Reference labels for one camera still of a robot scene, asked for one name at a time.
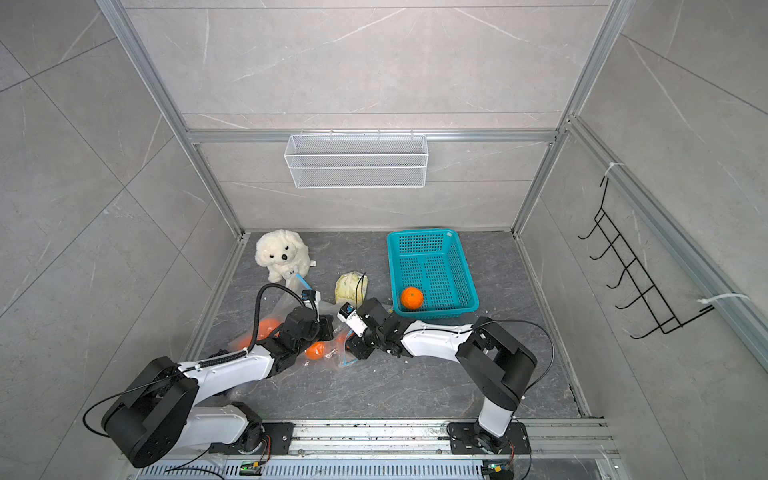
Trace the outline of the orange three bag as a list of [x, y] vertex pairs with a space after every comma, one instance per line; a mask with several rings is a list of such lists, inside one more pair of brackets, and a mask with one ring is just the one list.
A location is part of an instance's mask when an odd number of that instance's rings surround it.
[[423, 292], [416, 287], [405, 288], [400, 295], [400, 305], [408, 311], [419, 310], [424, 305]]

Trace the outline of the orange one bag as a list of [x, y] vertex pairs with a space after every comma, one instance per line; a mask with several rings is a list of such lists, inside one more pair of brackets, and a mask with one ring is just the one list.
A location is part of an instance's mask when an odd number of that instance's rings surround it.
[[322, 360], [326, 356], [326, 343], [323, 341], [315, 342], [305, 350], [304, 354], [309, 360]]

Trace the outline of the clear zip bag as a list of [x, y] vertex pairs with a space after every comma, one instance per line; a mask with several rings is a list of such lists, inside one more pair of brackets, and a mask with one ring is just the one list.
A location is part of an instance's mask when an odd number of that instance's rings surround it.
[[314, 362], [326, 367], [334, 366], [337, 368], [349, 367], [357, 363], [359, 359], [346, 350], [346, 340], [352, 336], [353, 332], [337, 318], [340, 306], [326, 301], [320, 301], [318, 308], [321, 316], [326, 315], [331, 317], [331, 339], [320, 340], [326, 343], [326, 356], [324, 359], [312, 361], [309, 360], [304, 353], [302, 354], [303, 359], [306, 360], [307, 363]]
[[[297, 301], [298, 306], [288, 312], [284, 320], [276, 321], [274, 326], [262, 327], [261, 303], [270, 289], [282, 291]], [[258, 291], [248, 344], [234, 354], [233, 359], [249, 366], [269, 364], [273, 360], [291, 363], [318, 340], [320, 331], [320, 314], [314, 290], [296, 293], [288, 286], [267, 283]]]

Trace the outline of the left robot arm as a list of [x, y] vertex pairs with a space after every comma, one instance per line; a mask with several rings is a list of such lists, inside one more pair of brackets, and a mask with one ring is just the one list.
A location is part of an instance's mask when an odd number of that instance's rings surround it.
[[319, 309], [319, 294], [283, 286], [298, 301], [266, 337], [204, 360], [152, 360], [130, 384], [105, 398], [108, 409], [91, 433], [110, 439], [132, 466], [143, 468], [187, 447], [250, 454], [269, 445], [261, 417], [242, 402], [206, 407], [204, 401], [292, 367], [313, 344], [329, 339], [333, 320]]

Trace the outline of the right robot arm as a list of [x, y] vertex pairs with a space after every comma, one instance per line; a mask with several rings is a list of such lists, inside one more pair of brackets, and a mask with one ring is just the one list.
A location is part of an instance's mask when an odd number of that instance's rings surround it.
[[449, 434], [468, 451], [510, 452], [508, 431], [537, 367], [535, 354], [509, 333], [505, 321], [481, 317], [472, 325], [436, 326], [390, 313], [375, 298], [355, 307], [345, 303], [339, 320], [351, 334], [345, 348], [368, 358], [375, 350], [394, 357], [431, 357], [459, 364], [483, 395], [471, 426], [451, 423]]

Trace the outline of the orange in left bag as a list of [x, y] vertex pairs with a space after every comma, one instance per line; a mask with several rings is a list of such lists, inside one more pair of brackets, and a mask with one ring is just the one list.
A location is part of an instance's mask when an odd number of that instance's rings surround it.
[[[268, 337], [277, 327], [281, 326], [282, 322], [280, 320], [274, 319], [274, 318], [265, 318], [262, 319], [259, 323], [258, 332], [256, 335], [256, 340], [261, 341]], [[246, 331], [243, 335], [241, 335], [236, 341], [232, 343], [232, 347], [236, 350], [241, 350], [244, 348], [247, 348], [252, 340], [253, 332], [252, 331]]]

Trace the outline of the yellow tissue packet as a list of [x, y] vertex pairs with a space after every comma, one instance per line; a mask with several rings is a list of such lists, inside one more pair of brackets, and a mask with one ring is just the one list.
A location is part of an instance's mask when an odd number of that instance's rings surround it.
[[335, 303], [349, 303], [355, 308], [359, 307], [366, 299], [368, 282], [365, 272], [352, 271], [342, 274], [335, 284]]

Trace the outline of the white plush dog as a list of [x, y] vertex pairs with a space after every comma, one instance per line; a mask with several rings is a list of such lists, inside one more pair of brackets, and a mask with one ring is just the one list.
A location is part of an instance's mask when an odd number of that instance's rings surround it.
[[256, 243], [255, 261], [268, 270], [268, 281], [278, 283], [293, 275], [309, 273], [309, 248], [297, 232], [275, 230], [262, 235]]

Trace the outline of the teal plastic basket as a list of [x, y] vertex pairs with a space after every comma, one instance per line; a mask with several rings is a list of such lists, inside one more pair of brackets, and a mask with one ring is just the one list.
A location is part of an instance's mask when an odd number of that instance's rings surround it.
[[[479, 308], [459, 234], [451, 229], [392, 232], [387, 236], [390, 283], [397, 314], [420, 320], [456, 318]], [[408, 288], [423, 294], [419, 308], [402, 302]]]

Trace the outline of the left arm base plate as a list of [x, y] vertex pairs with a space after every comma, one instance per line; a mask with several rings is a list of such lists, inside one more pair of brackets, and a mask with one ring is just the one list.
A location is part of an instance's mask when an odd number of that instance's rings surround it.
[[234, 444], [214, 443], [209, 452], [225, 455], [287, 455], [292, 443], [295, 424], [267, 422], [248, 427]]

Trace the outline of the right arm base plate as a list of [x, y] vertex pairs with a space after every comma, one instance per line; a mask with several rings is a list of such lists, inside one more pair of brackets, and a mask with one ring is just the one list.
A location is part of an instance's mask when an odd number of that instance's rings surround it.
[[527, 455], [531, 445], [524, 424], [511, 422], [501, 437], [482, 429], [478, 422], [450, 422], [447, 425], [454, 455]]

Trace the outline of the aluminium rail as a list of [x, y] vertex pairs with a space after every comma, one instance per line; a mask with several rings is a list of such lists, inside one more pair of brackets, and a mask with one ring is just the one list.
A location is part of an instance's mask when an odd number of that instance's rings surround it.
[[443, 419], [291, 420], [264, 425], [278, 459], [390, 459], [463, 456], [476, 459], [619, 457], [601, 419], [514, 422], [499, 454], [470, 444], [473, 424]]

